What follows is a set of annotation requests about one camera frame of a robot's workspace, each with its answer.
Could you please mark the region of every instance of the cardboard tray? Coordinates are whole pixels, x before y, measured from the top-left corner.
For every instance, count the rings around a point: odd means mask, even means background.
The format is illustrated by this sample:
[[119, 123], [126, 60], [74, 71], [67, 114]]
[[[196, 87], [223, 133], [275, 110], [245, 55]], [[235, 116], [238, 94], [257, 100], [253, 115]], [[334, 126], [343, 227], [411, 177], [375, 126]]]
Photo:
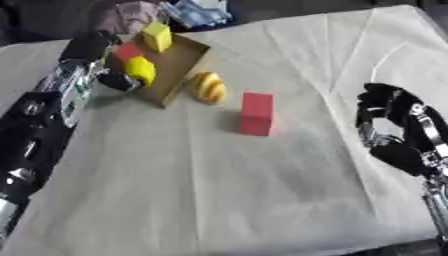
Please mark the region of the cardboard tray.
[[[208, 45], [187, 37], [176, 34], [172, 36], [173, 44], [163, 53], [157, 53], [149, 48], [140, 34], [131, 39], [156, 67], [153, 84], [150, 88], [140, 89], [137, 93], [138, 97], [149, 100], [162, 108], [166, 108], [173, 101], [182, 89], [187, 74], [210, 49]], [[122, 64], [117, 63], [119, 63], [117, 60], [108, 60], [110, 67], [123, 70]]]

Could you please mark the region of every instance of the white tablecloth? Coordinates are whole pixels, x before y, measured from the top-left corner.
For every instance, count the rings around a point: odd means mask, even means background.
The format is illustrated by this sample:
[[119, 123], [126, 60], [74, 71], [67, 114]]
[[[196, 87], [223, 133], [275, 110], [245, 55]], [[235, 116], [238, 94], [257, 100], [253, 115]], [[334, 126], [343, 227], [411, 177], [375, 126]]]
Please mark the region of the white tablecloth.
[[[363, 83], [403, 86], [448, 117], [448, 45], [410, 6], [189, 35], [229, 96], [166, 110], [101, 89], [3, 255], [331, 255], [431, 238], [421, 180], [353, 127]], [[0, 110], [66, 42], [0, 49]], [[274, 95], [268, 138], [236, 133], [242, 94]]]

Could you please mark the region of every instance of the yellow ball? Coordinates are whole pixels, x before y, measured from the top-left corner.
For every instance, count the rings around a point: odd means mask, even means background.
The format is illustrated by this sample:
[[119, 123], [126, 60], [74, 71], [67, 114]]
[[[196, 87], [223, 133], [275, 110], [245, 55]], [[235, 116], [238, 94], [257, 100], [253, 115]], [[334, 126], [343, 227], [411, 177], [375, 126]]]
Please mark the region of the yellow ball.
[[200, 101], [217, 104], [224, 100], [227, 89], [218, 74], [213, 72], [196, 74], [190, 81], [191, 93]]
[[138, 56], [130, 58], [125, 63], [125, 72], [130, 78], [143, 82], [143, 86], [151, 86], [156, 77], [154, 64], [146, 58]]

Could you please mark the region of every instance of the red object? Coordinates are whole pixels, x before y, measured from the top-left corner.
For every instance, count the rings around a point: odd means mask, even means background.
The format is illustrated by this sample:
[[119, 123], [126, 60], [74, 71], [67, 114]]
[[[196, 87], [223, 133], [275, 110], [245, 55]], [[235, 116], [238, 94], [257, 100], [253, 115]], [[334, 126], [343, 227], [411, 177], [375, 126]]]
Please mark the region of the red object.
[[126, 63], [126, 61], [130, 58], [143, 56], [143, 52], [135, 46], [132, 42], [128, 42], [122, 44], [115, 52], [115, 57], [117, 57], [122, 63]]
[[271, 94], [244, 93], [239, 132], [247, 135], [269, 136], [274, 98]]

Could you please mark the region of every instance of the robotic arm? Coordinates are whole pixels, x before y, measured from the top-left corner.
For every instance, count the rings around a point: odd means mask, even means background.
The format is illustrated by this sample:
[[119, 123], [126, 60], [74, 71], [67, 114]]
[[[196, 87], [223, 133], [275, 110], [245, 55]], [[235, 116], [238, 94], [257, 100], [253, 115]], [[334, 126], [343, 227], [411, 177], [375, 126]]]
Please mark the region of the robotic arm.
[[0, 248], [62, 157], [98, 80], [121, 91], [141, 86], [104, 67], [110, 48], [120, 43], [104, 31], [73, 39], [54, 72], [0, 119]]
[[[366, 84], [359, 95], [356, 127], [370, 154], [413, 176], [423, 176], [423, 200], [448, 253], [448, 126], [432, 107], [406, 90]], [[402, 138], [378, 133], [373, 119], [386, 118], [403, 128]]]

